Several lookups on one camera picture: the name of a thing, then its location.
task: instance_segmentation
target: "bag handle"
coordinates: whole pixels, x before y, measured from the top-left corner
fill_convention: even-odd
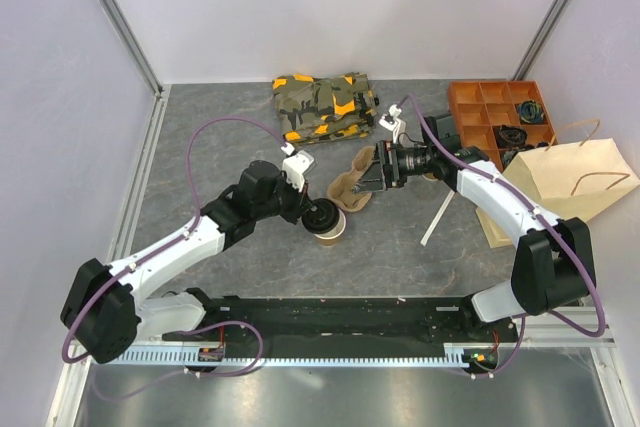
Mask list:
[[[609,187],[604,189],[604,190],[609,190],[614,185],[618,185],[623,180],[629,178],[631,174],[627,174],[625,172],[590,172],[588,174],[584,174],[578,179],[578,181],[576,182],[576,185],[573,187],[573,190],[571,191],[571,197],[573,197],[573,194],[575,194],[576,190],[578,190],[578,185],[580,185],[580,182],[582,182],[582,179],[584,179],[585,177],[590,177],[592,175],[621,175],[622,177],[620,177],[618,180],[616,180],[611,185],[609,185]]]
[[[562,132],[563,130],[567,130],[567,129],[572,129],[573,127],[578,127],[580,125],[585,125],[585,124],[592,124],[595,123],[596,127],[591,131],[591,133],[587,136],[586,139],[584,139],[579,147],[582,147],[585,142],[589,139],[591,139],[591,137],[593,137],[593,134],[596,133],[596,131],[600,128],[600,119],[588,119],[588,120],[581,120],[580,122],[574,122],[573,124],[569,124],[569,125],[565,125],[564,127],[560,127],[560,129],[558,129],[557,132]],[[549,142],[549,145],[547,146],[546,149],[544,149],[544,151],[546,152],[547,150],[549,150],[551,148],[551,146],[553,145],[553,143],[556,141],[556,134],[557,132],[553,133],[553,137],[551,137],[551,142]]]

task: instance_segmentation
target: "white stick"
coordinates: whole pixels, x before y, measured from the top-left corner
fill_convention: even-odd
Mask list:
[[[453,199],[454,195],[456,195],[455,191],[450,190],[447,196],[444,198],[444,202],[442,202],[440,209],[438,209],[438,213],[431,221],[431,225],[429,226],[429,228],[424,234],[424,237],[422,237],[422,240],[420,241],[422,245],[427,245],[427,242],[429,242],[429,237],[431,237],[431,234],[433,234],[433,231],[436,230],[438,222],[440,222],[440,219],[444,215],[444,212],[447,210],[447,207],[449,207],[449,204],[451,203],[451,199]]]

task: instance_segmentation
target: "brown molded tray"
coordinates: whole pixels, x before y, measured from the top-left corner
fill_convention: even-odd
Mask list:
[[[542,104],[544,121],[539,124],[520,122],[516,107],[525,100]],[[493,127],[513,125],[527,132],[527,144],[550,142],[553,126],[540,91],[532,81],[457,81],[449,85],[449,110],[453,114],[463,147],[484,150],[502,171],[501,156]]]

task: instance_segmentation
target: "camouflage fabric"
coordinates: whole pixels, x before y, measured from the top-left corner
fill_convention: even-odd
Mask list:
[[[373,129],[377,99],[365,74],[328,79],[285,75],[275,79],[272,87],[282,134],[289,142],[359,138]]]

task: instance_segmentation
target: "metal corner post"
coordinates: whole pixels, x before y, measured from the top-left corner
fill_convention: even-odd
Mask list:
[[[533,37],[531,44],[529,44],[527,51],[522,57],[515,74],[513,74],[513,80],[524,80],[526,78],[538,54],[540,54],[544,44],[547,42],[551,32],[553,32],[554,27],[569,4],[569,1],[570,0],[553,0],[536,35]]]
[[[122,13],[122,10],[120,10],[118,3],[116,0],[100,0],[100,4],[111,20],[111,23],[122,39],[125,47],[129,51],[129,54],[133,57],[133,60],[136,63],[138,70],[140,70],[145,82],[156,95],[160,94],[162,92],[162,83],[158,80],[149,60],[147,60],[147,57],[144,55],[140,44],[133,35],[131,27],[127,23],[127,19]]]

